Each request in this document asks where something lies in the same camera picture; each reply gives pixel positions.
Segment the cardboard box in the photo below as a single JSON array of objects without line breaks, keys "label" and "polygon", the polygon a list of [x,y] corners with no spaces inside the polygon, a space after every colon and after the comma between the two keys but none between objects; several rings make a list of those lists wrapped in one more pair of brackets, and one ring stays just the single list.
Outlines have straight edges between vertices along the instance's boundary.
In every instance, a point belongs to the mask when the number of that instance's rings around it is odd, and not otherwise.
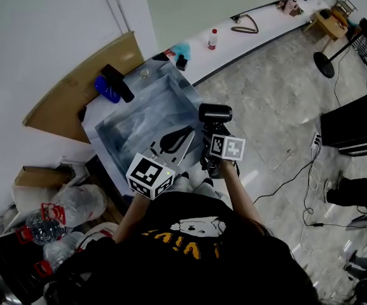
[{"label": "cardboard box", "polygon": [[23,166],[13,181],[14,186],[61,189],[73,178],[70,169]]}]

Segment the person's light grey trousers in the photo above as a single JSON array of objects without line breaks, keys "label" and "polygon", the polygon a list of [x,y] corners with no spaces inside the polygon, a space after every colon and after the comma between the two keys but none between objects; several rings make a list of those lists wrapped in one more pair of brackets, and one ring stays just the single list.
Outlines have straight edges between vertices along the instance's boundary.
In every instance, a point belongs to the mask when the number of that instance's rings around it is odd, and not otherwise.
[{"label": "person's light grey trousers", "polygon": [[176,201],[180,205],[198,206],[214,200],[232,209],[227,195],[218,192],[214,186],[204,184],[203,181],[197,185],[192,184],[187,172],[180,175],[163,195],[166,199]]}]

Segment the person's right forearm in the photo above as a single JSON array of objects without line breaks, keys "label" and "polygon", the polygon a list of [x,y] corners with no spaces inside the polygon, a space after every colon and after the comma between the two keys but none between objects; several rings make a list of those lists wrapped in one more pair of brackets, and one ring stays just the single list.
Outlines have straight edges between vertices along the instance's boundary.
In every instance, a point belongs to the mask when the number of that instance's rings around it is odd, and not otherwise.
[{"label": "person's right forearm", "polygon": [[263,221],[242,185],[233,163],[229,160],[222,159],[219,163],[219,172],[225,181],[233,210],[241,217],[262,224]]}]

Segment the small wooden stool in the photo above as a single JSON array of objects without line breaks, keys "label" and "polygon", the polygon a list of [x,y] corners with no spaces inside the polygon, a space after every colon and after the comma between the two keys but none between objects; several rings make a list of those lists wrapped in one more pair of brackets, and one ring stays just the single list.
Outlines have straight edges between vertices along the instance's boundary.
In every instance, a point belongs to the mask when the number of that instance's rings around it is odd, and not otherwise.
[{"label": "small wooden stool", "polygon": [[347,25],[335,17],[329,9],[315,12],[312,20],[303,29],[303,32],[307,32],[315,25],[318,25],[332,42],[343,38],[348,31]]}]

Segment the black cabinet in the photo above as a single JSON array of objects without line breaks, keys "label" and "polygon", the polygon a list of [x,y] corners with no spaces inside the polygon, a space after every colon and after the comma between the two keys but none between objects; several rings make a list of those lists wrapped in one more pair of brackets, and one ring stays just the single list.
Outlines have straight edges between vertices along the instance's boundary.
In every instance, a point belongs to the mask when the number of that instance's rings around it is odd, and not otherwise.
[{"label": "black cabinet", "polygon": [[367,156],[367,95],[322,114],[322,144],[347,156]]}]

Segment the white power strip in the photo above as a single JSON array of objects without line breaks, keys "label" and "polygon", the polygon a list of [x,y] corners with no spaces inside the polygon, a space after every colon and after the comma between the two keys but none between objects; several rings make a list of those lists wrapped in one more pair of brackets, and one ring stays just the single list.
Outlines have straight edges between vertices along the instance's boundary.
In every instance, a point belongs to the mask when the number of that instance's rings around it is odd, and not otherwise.
[{"label": "white power strip", "polygon": [[315,132],[313,137],[312,137],[312,142],[310,144],[310,149],[312,151],[314,151],[317,148],[320,148],[321,146],[322,146],[321,135],[318,132]]}]

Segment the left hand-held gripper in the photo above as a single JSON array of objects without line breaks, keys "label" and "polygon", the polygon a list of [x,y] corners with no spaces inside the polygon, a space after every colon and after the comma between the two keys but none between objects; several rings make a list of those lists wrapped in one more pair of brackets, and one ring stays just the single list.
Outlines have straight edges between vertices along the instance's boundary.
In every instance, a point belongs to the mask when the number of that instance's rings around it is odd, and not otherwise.
[{"label": "left hand-held gripper", "polygon": [[[195,137],[190,125],[175,125],[159,131],[150,144],[152,149],[136,153],[126,174],[131,190],[154,200],[170,188],[181,174],[180,163]],[[159,154],[166,154],[167,160]]]}]

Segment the person's black printed t-shirt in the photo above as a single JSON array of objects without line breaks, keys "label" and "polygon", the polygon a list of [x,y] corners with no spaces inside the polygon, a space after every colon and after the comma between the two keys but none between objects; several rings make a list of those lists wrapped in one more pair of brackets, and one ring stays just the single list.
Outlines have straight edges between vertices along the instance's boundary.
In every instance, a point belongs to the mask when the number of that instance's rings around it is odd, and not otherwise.
[{"label": "person's black printed t-shirt", "polygon": [[64,261],[48,305],[320,305],[286,243],[221,200],[164,193],[124,241]]}]

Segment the white and brown carton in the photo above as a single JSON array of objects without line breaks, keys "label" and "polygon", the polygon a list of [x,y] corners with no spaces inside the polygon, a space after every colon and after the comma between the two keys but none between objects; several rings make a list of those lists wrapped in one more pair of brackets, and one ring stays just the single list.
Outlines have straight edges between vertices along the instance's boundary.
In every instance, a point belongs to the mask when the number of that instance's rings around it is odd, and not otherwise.
[{"label": "white and brown carton", "polygon": [[304,11],[300,8],[297,0],[281,0],[277,3],[277,9],[285,15],[296,17],[302,15]]}]

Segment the grey marble-pattern sink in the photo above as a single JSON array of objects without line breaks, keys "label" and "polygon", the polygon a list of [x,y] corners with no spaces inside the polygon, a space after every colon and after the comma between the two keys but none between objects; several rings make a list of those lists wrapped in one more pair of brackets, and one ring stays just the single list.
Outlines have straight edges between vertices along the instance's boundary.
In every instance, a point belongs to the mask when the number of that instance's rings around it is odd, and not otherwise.
[{"label": "grey marble-pattern sink", "polygon": [[[150,71],[150,77],[140,76],[143,69]],[[195,137],[181,170],[199,162],[204,135],[198,108],[203,100],[163,53],[135,68],[123,81],[134,94],[133,101],[114,104],[98,96],[86,106],[82,127],[121,195],[131,196],[127,170],[135,154],[148,148],[159,131],[175,125],[194,127]]]}]

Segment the small white red-capped bottle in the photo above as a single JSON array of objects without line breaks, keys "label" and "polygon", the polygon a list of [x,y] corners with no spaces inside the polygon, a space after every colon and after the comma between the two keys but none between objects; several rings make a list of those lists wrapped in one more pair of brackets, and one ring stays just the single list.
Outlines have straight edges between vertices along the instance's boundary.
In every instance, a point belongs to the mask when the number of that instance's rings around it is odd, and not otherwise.
[{"label": "small white red-capped bottle", "polygon": [[213,29],[209,35],[207,47],[210,50],[215,50],[218,42],[218,30]]}]

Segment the person's left forearm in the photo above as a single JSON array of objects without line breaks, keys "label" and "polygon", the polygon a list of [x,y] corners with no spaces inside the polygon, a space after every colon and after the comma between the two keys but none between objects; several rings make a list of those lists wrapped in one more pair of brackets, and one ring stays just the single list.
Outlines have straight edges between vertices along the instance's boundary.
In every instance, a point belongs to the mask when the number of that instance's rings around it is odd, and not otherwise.
[{"label": "person's left forearm", "polygon": [[113,240],[116,244],[129,239],[143,220],[148,210],[151,200],[139,193],[136,193],[125,216],[116,230]]}]

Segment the brown cardboard sheet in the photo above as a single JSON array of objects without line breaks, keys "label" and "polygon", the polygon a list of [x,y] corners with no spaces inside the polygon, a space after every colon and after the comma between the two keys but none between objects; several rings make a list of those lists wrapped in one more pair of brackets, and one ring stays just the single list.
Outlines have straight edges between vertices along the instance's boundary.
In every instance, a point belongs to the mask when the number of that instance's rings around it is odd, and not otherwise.
[{"label": "brown cardboard sheet", "polygon": [[142,53],[130,31],[115,39],[80,63],[63,77],[25,116],[26,127],[88,144],[78,113],[99,93],[95,78],[107,64],[126,75],[144,63]]}]

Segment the blue bottle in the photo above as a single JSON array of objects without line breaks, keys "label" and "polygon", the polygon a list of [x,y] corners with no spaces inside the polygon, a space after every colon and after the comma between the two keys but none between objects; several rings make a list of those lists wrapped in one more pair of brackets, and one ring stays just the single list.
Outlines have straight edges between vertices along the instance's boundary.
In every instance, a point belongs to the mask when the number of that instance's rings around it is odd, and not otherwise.
[{"label": "blue bottle", "polygon": [[104,76],[97,76],[94,81],[94,86],[98,93],[110,102],[117,104],[120,101],[121,97],[113,90],[109,81]]}]

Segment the black rack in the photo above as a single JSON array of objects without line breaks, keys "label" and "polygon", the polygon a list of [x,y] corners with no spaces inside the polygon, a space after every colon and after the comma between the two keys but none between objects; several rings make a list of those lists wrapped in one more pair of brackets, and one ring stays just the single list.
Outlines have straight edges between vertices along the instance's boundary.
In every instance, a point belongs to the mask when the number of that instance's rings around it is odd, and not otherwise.
[{"label": "black rack", "polygon": [[43,296],[46,278],[34,267],[42,260],[42,246],[32,241],[21,243],[16,233],[0,236],[0,283],[24,305]]}]

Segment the black dispenser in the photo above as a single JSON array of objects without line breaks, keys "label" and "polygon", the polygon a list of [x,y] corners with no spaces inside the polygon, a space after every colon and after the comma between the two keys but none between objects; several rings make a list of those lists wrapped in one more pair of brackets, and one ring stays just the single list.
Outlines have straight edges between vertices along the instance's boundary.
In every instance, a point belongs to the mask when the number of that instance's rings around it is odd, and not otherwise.
[{"label": "black dispenser", "polygon": [[116,70],[112,65],[105,65],[101,74],[107,79],[113,91],[126,103],[133,101],[134,94],[130,91],[128,85],[123,81],[124,75]]}]

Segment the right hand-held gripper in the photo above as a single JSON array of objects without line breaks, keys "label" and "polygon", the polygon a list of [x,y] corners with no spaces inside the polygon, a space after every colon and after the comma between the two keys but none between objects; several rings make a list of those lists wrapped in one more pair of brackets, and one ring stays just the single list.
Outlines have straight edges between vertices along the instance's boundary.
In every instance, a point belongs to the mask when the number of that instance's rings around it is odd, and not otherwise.
[{"label": "right hand-held gripper", "polygon": [[207,171],[212,179],[220,179],[219,163],[222,159],[231,161],[240,176],[238,162],[242,161],[246,140],[231,136],[225,125],[221,127],[223,135],[214,134],[213,127],[204,127],[204,146],[207,151]]}]

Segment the teal cloth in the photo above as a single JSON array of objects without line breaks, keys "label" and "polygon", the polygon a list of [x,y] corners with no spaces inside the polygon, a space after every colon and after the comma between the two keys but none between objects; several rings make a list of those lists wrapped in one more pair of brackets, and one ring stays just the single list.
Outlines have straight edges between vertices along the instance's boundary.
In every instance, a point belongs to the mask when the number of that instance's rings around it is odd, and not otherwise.
[{"label": "teal cloth", "polygon": [[191,59],[191,47],[190,44],[186,41],[177,43],[173,47],[170,48],[170,51],[175,54],[175,61],[178,60],[179,56],[182,55],[185,59]]}]

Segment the black hair dryer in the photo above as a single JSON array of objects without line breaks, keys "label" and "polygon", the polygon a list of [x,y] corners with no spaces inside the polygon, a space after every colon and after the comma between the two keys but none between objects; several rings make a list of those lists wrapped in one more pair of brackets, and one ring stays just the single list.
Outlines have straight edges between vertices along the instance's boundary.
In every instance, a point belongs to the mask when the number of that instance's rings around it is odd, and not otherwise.
[{"label": "black hair dryer", "polygon": [[[214,134],[223,135],[221,127],[232,120],[232,108],[229,105],[202,103],[199,106],[198,116],[204,127],[213,127]],[[208,173],[207,164],[207,151],[204,146],[200,157],[200,165],[202,170]]]}]

